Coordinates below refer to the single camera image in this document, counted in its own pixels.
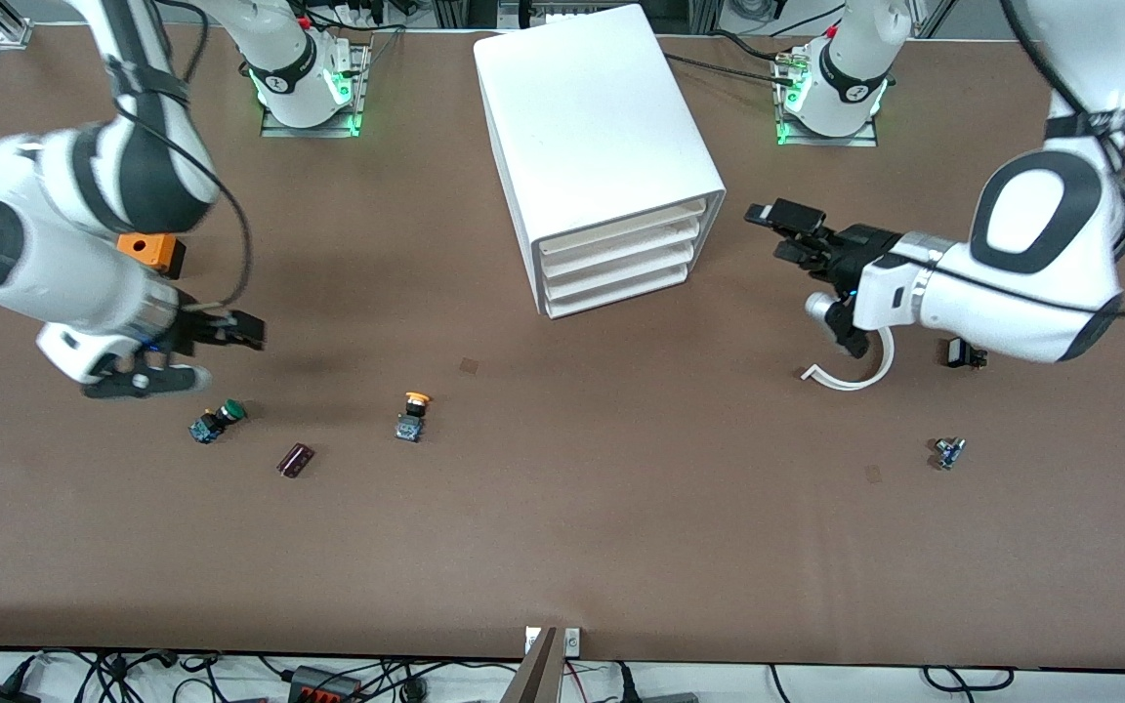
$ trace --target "white plastic drawer unit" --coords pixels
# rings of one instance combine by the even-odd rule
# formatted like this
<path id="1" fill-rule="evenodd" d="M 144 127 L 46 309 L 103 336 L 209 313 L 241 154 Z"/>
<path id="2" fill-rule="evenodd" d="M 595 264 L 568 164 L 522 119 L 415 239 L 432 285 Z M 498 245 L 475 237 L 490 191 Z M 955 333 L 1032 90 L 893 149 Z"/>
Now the white plastic drawer unit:
<path id="1" fill-rule="evenodd" d="M 723 187 L 640 7 L 482 39 L 475 57 L 537 310 L 683 283 Z"/>

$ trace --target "metal mounting plate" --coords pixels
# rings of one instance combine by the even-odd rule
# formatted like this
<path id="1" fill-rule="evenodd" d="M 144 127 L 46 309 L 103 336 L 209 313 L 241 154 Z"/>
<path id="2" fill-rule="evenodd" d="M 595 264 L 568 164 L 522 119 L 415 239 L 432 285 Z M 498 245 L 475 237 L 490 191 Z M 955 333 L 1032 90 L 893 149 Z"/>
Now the metal mounting plate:
<path id="1" fill-rule="evenodd" d="M 523 628 L 523 654 L 532 649 L 532 643 L 541 634 L 541 628 Z M 562 656 L 567 659 L 580 658 L 580 628 L 567 628 L 562 631 Z"/>

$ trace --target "small electronic component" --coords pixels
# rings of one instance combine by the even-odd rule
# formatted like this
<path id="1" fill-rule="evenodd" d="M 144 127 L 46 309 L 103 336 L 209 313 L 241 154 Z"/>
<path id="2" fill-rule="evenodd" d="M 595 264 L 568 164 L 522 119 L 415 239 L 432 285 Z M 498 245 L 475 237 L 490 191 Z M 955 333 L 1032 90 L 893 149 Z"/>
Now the small electronic component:
<path id="1" fill-rule="evenodd" d="M 282 477 L 298 477 L 314 457 L 315 450 L 308 445 L 295 444 L 294 449 L 289 450 L 289 454 L 285 454 L 285 459 L 277 463 L 277 471 L 280 471 Z"/>
<path id="2" fill-rule="evenodd" d="M 988 352 L 970 345 L 965 339 L 955 336 L 950 340 L 950 360 L 945 363 L 950 369 L 970 367 L 982 369 L 988 364 Z"/>
<path id="3" fill-rule="evenodd" d="M 420 433 L 424 432 L 424 413 L 432 398 L 423 393 L 407 393 L 406 412 L 397 415 L 397 439 L 406 441 L 418 441 Z"/>
<path id="4" fill-rule="evenodd" d="M 218 440 L 230 425 L 240 423 L 245 417 L 245 408 L 231 397 L 215 411 L 207 409 L 200 418 L 194 420 L 194 424 L 189 425 L 189 435 L 199 444 L 210 444 Z"/>
<path id="5" fill-rule="evenodd" d="M 961 457 L 961 450 L 966 448 L 966 441 L 963 438 L 955 436 L 952 440 L 938 440 L 936 442 L 936 451 L 940 451 L 940 460 L 938 460 L 938 466 L 944 470 L 951 470 L 954 463 Z"/>
<path id="6" fill-rule="evenodd" d="M 289 679 L 289 702 L 340 703 L 341 700 L 356 697 L 361 688 L 362 682 L 353 677 L 336 676 L 312 667 L 298 667 L 294 669 L 294 676 Z"/>
<path id="7" fill-rule="evenodd" d="M 173 234 L 122 234 L 115 247 L 137 259 L 146 268 L 159 271 L 166 279 L 176 280 L 180 277 L 180 267 L 184 263 L 184 243 L 176 240 Z"/>

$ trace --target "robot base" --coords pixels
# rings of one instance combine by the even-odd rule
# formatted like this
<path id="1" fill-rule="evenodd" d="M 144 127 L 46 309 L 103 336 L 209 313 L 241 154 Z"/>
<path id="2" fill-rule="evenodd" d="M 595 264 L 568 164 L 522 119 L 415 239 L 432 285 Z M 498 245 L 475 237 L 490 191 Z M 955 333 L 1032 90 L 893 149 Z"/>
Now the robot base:
<path id="1" fill-rule="evenodd" d="M 367 99 L 367 69 L 371 66 L 371 53 L 367 46 L 350 46 L 349 69 L 353 76 L 332 79 L 334 98 L 344 99 L 348 92 L 350 101 L 344 103 L 327 120 L 313 128 L 296 129 L 286 126 L 263 108 L 263 123 L 260 124 L 260 137 L 309 137 L 309 138 L 344 138 L 358 137 L 362 132 L 362 107 Z"/>
<path id="2" fill-rule="evenodd" d="M 812 132 L 793 115 L 785 106 L 803 98 L 803 85 L 809 83 L 810 60 L 807 46 L 795 46 L 791 52 L 782 53 L 772 64 L 772 75 L 795 81 L 794 85 L 773 85 L 773 102 L 775 102 L 775 143 L 804 144 L 809 146 L 879 146 L 875 133 L 875 117 L 872 116 L 854 134 L 847 137 L 826 137 Z"/>

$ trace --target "black cable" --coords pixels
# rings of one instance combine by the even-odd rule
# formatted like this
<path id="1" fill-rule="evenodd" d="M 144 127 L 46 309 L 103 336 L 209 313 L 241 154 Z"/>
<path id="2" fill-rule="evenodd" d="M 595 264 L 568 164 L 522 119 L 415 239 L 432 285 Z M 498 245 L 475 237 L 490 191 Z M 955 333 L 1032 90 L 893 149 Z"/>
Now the black cable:
<path id="1" fill-rule="evenodd" d="M 3 682 L 3 691 L 8 694 L 9 699 L 14 699 L 15 694 L 19 693 L 19 690 L 24 688 L 24 677 L 28 675 L 28 666 L 34 663 L 37 655 L 30 655 L 22 663 L 19 663 L 17 668 L 8 676 L 8 681 Z"/>
<path id="2" fill-rule="evenodd" d="M 86 659 L 89 663 L 89 670 L 86 672 L 84 679 L 81 681 L 80 688 L 76 688 L 76 697 L 72 699 L 72 703 L 86 703 L 86 687 L 90 684 L 91 677 L 93 677 L 93 672 L 97 672 L 99 666 L 102 664 L 102 655 L 97 655 L 92 660 Z"/>
<path id="3" fill-rule="evenodd" d="M 666 57 L 668 57 L 669 60 L 673 60 L 673 62 L 692 63 L 693 66 L 701 66 L 702 69 L 710 69 L 711 71 L 719 71 L 722 74 L 731 74 L 731 75 L 738 75 L 738 76 L 741 76 L 741 78 L 750 78 L 750 79 L 754 79 L 754 80 L 763 80 L 763 81 L 766 81 L 767 83 L 774 83 L 774 84 L 777 84 L 777 85 L 792 85 L 793 84 L 793 81 L 791 81 L 790 79 L 786 79 L 786 78 L 776 78 L 776 76 L 768 76 L 768 75 L 763 75 L 763 74 L 754 74 L 754 72 L 741 71 L 741 70 L 738 70 L 738 69 L 729 69 L 728 66 L 716 65 L 716 63 L 700 62 L 700 60 L 696 60 L 696 58 L 688 58 L 686 56 L 676 56 L 675 54 L 668 54 L 666 52 L 663 52 L 663 55 L 666 56 Z"/>
<path id="4" fill-rule="evenodd" d="M 449 666 L 450 666 L 450 663 L 434 664 L 434 666 L 432 666 L 432 667 L 425 668 L 425 669 L 423 669 L 421 672 L 412 673 L 412 675 L 408 676 L 408 677 L 403 677 L 402 681 L 393 682 L 393 684 L 389 684 L 387 686 L 381 686 L 381 688 L 376 690 L 375 693 L 366 695 L 366 697 L 363 697 L 363 695 L 360 695 L 359 692 L 356 692 L 356 693 L 350 693 L 348 695 L 344 695 L 344 697 L 341 699 L 341 700 L 339 700 L 336 703 L 350 703 L 350 702 L 352 702 L 352 700 L 356 700 L 356 697 L 358 697 L 361 703 L 367 703 L 367 702 L 369 702 L 369 700 L 374 700 L 374 699 L 378 697 L 378 695 L 381 695 L 384 693 L 388 693 L 389 691 L 394 691 L 395 688 L 400 688 L 400 686 L 406 685 L 406 684 L 408 684 L 412 681 L 418 679 L 420 677 L 423 677 L 424 675 L 429 675 L 429 673 L 432 673 L 432 672 L 435 672 L 436 669 L 440 669 L 442 667 L 449 667 Z"/>
<path id="5" fill-rule="evenodd" d="M 309 9 L 309 6 L 307 6 L 307 0 L 289 0 L 289 6 L 294 9 L 294 12 L 300 11 L 303 17 L 309 19 L 316 28 L 330 28 L 334 26 L 339 28 L 349 28 L 349 30 L 353 31 L 376 31 L 381 28 L 406 28 L 406 26 L 402 26 L 402 24 L 398 24 L 398 26 L 348 26 L 348 24 L 344 24 L 339 18 L 325 18 L 324 15 L 315 13 L 315 11 Z"/>
<path id="6" fill-rule="evenodd" d="M 173 6 L 173 8 L 180 8 L 183 10 L 189 10 L 197 15 L 199 21 L 202 24 L 201 31 L 197 36 L 197 46 L 194 48 L 194 54 L 189 57 L 189 65 L 184 66 L 184 83 L 190 83 L 194 80 L 194 71 L 197 71 L 197 62 L 201 60 L 202 52 L 206 49 L 206 40 L 209 39 L 212 34 L 212 18 L 206 17 L 206 12 L 197 8 L 194 4 L 184 3 L 182 0 L 155 0 L 155 3 Z"/>
<path id="7" fill-rule="evenodd" d="M 810 24 L 812 21 L 816 21 L 816 19 L 826 18 L 827 15 L 834 15 L 836 12 L 839 12 L 840 10 L 844 10 L 844 9 L 845 9 L 845 4 L 844 3 L 836 4 L 835 8 L 831 8 L 830 10 L 827 10 L 827 12 L 819 12 L 818 15 L 813 15 L 812 18 L 804 18 L 804 19 L 801 19 L 801 21 L 794 22 L 794 24 L 790 24 L 790 26 L 786 26 L 784 28 L 777 28 L 777 30 L 772 31 L 772 34 L 768 34 L 767 36 L 781 36 L 782 34 L 785 34 L 785 33 L 789 33 L 789 31 L 793 31 L 794 28 L 796 28 L 799 26 L 808 26 L 808 24 Z M 767 26 L 767 24 L 770 24 L 770 22 L 763 22 L 763 26 Z M 716 30 L 710 31 L 709 34 L 710 34 L 710 36 L 727 36 L 728 39 L 735 40 L 736 44 L 737 44 L 737 46 L 740 46 L 740 48 L 742 49 L 742 52 L 745 52 L 746 54 L 749 54 L 752 56 L 756 56 L 758 58 L 766 60 L 767 62 L 772 62 L 772 60 L 775 58 L 774 54 L 764 54 L 763 52 L 758 52 L 758 49 L 754 48 L 749 44 L 745 44 L 745 40 L 741 40 L 740 36 L 738 36 L 736 34 L 732 34 L 731 31 L 724 31 L 721 28 L 716 28 Z"/>
<path id="8" fill-rule="evenodd" d="M 452 663 L 452 664 L 456 667 L 464 667 L 465 669 L 496 668 L 496 669 L 506 669 L 510 673 L 519 672 L 518 668 L 508 666 L 508 664 L 498 664 L 498 663 Z M 598 669 L 577 669 L 577 670 L 584 673 L 584 672 L 597 672 Z"/>
<path id="9" fill-rule="evenodd" d="M 188 655 L 180 660 L 180 668 L 183 668 L 191 675 L 196 675 L 197 672 L 206 672 L 210 667 L 218 663 L 219 657 L 223 657 L 223 651 L 207 651 L 205 655 Z M 197 659 L 197 664 L 190 664 L 191 660 Z"/>
<path id="10" fill-rule="evenodd" d="M 1076 92 L 1072 92 L 1070 85 L 1066 85 L 1066 81 L 1062 79 L 1062 74 L 1059 74 L 1056 69 L 1050 65 L 1048 60 L 1043 53 L 1040 52 L 1040 48 L 1036 48 L 1034 40 L 1032 40 L 1032 35 L 1027 33 L 1026 25 L 1023 24 L 1023 19 L 1018 16 L 1017 10 L 1014 9 L 1011 0 L 1001 0 L 1001 11 L 1005 13 L 1005 21 L 1009 22 L 1010 31 L 1014 33 L 1015 39 L 1018 39 L 1018 45 L 1022 46 L 1023 52 L 1027 54 L 1027 58 L 1032 60 L 1032 64 L 1035 66 L 1036 71 L 1044 78 L 1050 88 L 1053 88 L 1054 92 L 1062 96 L 1062 99 L 1066 101 L 1071 110 L 1076 111 L 1076 115 L 1079 116 L 1086 132 L 1088 132 L 1092 138 L 1097 139 L 1097 146 L 1101 151 L 1101 154 L 1106 156 L 1107 163 L 1110 166 L 1112 175 L 1115 180 L 1115 186 L 1117 187 L 1117 190 L 1119 190 L 1122 202 L 1125 205 L 1125 147 L 1117 143 L 1114 134 L 1104 132 L 1104 129 L 1100 129 L 1099 126 L 1094 125 L 1092 121 L 1088 119 L 1088 107 L 1084 106 L 1079 97 L 1077 97 Z M 1120 256 L 1122 252 L 1125 252 L 1125 233 L 1115 242 L 1115 253 L 1117 256 Z M 961 276 L 957 274 L 951 276 L 961 278 Z M 1007 292 L 1006 290 L 1000 290 L 1000 292 L 1012 294 Z M 1047 304 L 1051 307 L 1066 308 L 1066 310 L 1074 308 L 1076 312 L 1091 312 L 1086 310 L 1086 308 L 1059 306 L 1059 304 L 1046 303 L 1043 301 L 1043 299 L 1033 299 L 1033 301 Z M 1107 313 L 1104 316 L 1125 317 L 1125 310 Z"/>
<path id="11" fill-rule="evenodd" d="M 781 684 L 781 673 L 775 668 L 775 664 L 768 664 L 768 667 L 772 668 L 772 681 L 775 682 L 775 693 L 781 695 L 782 702 L 793 703 L 789 700 L 789 694 L 784 693 L 784 685 Z"/>
<path id="12" fill-rule="evenodd" d="M 218 703 L 218 699 L 215 697 L 215 690 L 212 688 L 212 685 L 206 684 L 205 679 L 200 679 L 200 677 L 188 677 L 188 679 L 184 679 L 180 682 L 178 685 L 176 685 L 176 688 L 173 690 L 173 703 L 176 703 L 176 700 L 178 700 L 180 695 L 180 690 L 184 688 L 186 684 L 205 685 L 207 690 L 210 690 L 210 703 Z"/>
<path id="13" fill-rule="evenodd" d="M 206 667 L 206 681 L 210 682 L 210 693 L 215 694 L 215 697 L 219 700 L 219 703 L 228 703 L 227 695 L 224 695 L 224 692 L 219 690 L 219 684 L 216 684 L 215 682 L 215 672 L 212 667 Z"/>
<path id="14" fill-rule="evenodd" d="M 278 669 L 277 667 L 272 667 L 271 663 L 269 663 L 268 658 L 263 657 L 263 655 L 259 655 L 259 663 L 262 663 L 263 667 L 268 667 L 268 672 L 271 672 L 273 673 L 273 675 L 280 677 L 280 681 L 285 681 L 285 669 Z"/>
<path id="15" fill-rule="evenodd" d="M 932 669 L 944 669 L 946 672 L 950 672 L 950 676 L 954 677 L 954 681 L 957 682 L 957 685 L 938 684 L 938 682 L 932 677 Z M 966 681 L 963 677 L 961 677 L 960 673 L 957 673 L 957 669 L 944 666 L 922 667 L 922 677 L 925 677 L 925 679 L 928 681 L 928 685 L 932 686 L 932 688 L 935 688 L 944 693 L 950 693 L 951 695 L 954 693 L 963 693 L 966 696 L 966 703 L 974 703 L 975 693 L 991 693 L 993 691 L 1001 691 L 1005 688 L 1009 688 L 1009 686 L 1014 684 L 1014 669 L 1002 668 L 997 670 L 1005 673 L 1005 679 L 996 682 L 996 684 L 991 685 L 966 684 Z"/>
<path id="16" fill-rule="evenodd" d="M 724 28 L 716 28 L 714 30 L 710 30 L 706 34 L 709 34 L 710 36 L 722 36 L 724 37 L 724 39 L 731 39 L 732 44 L 740 46 L 741 52 L 745 52 L 746 54 L 749 54 L 755 58 L 762 58 L 764 60 L 764 62 L 773 62 L 775 60 L 775 54 L 758 52 L 757 48 L 754 48 L 749 44 L 745 44 L 745 39 L 741 39 L 740 36 L 737 36 L 731 31 L 724 30 Z"/>
<path id="17" fill-rule="evenodd" d="M 619 673 L 624 677 L 624 697 L 620 700 L 621 703 L 640 703 L 640 694 L 637 693 L 637 681 L 633 679 L 633 672 L 628 668 L 628 664 L 619 664 Z"/>
<path id="18" fill-rule="evenodd" d="M 152 135 L 152 137 L 155 137 L 160 142 L 166 144 L 168 147 L 171 148 L 171 151 L 178 152 L 178 154 L 182 155 L 184 160 L 187 160 L 190 164 L 192 164 L 194 168 L 199 170 L 201 174 L 205 174 L 206 178 L 209 178 L 210 182 L 214 182 L 215 187 L 219 188 L 219 192 L 222 192 L 222 195 L 224 195 L 224 198 L 227 199 L 228 205 L 233 206 L 233 211 L 235 211 L 237 215 L 237 224 L 238 226 L 241 226 L 241 274 L 237 277 L 237 285 L 233 287 L 232 292 L 228 292 L 226 297 L 219 299 L 218 301 L 205 303 L 200 304 L 200 306 L 190 306 L 188 307 L 188 309 L 206 310 L 206 308 L 210 307 L 232 306 L 232 304 L 236 301 L 236 299 L 241 298 L 241 295 L 245 292 L 246 285 L 250 283 L 250 271 L 251 269 L 254 268 L 254 242 L 253 242 L 253 235 L 251 235 L 250 232 L 250 219 L 246 218 L 245 210 L 241 208 L 241 204 L 238 204 L 236 196 L 233 196 L 233 191 L 228 190 L 227 186 L 224 186 L 223 180 L 216 177 L 216 174 L 212 172 L 209 168 L 206 168 L 206 165 L 202 164 L 201 161 L 197 160 L 196 156 L 190 154 L 190 152 L 184 151 L 184 147 L 173 142 L 173 139 L 168 137 L 168 135 L 159 132 L 159 129 L 155 129 L 151 125 L 144 123 L 142 119 L 140 119 L 140 117 L 133 115 L 133 112 L 125 110 L 125 108 L 120 106 L 119 101 L 116 101 L 115 110 L 119 112 L 119 115 L 124 117 L 124 119 L 129 120 L 129 123 L 140 126 L 140 128 L 146 132 L 146 134 Z"/>
<path id="19" fill-rule="evenodd" d="M 831 8 L 830 10 L 827 10 L 827 12 L 819 12 L 818 15 L 816 15 L 816 17 L 804 18 L 804 19 L 801 19 L 801 21 L 799 21 L 799 22 L 791 24 L 791 26 L 786 26 L 784 28 L 777 28 L 777 30 L 772 31 L 772 34 L 768 34 L 767 36 L 778 36 L 778 35 L 782 35 L 782 34 L 784 34 L 786 31 L 793 31 L 794 28 L 796 28 L 799 26 L 808 26 L 808 24 L 812 22 L 813 19 L 826 18 L 827 15 L 834 15 L 836 12 L 839 12 L 840 10 L 844 10 L 844 9 L 845 9 L 845 3 L 836 4 L 835 8 Z"/>

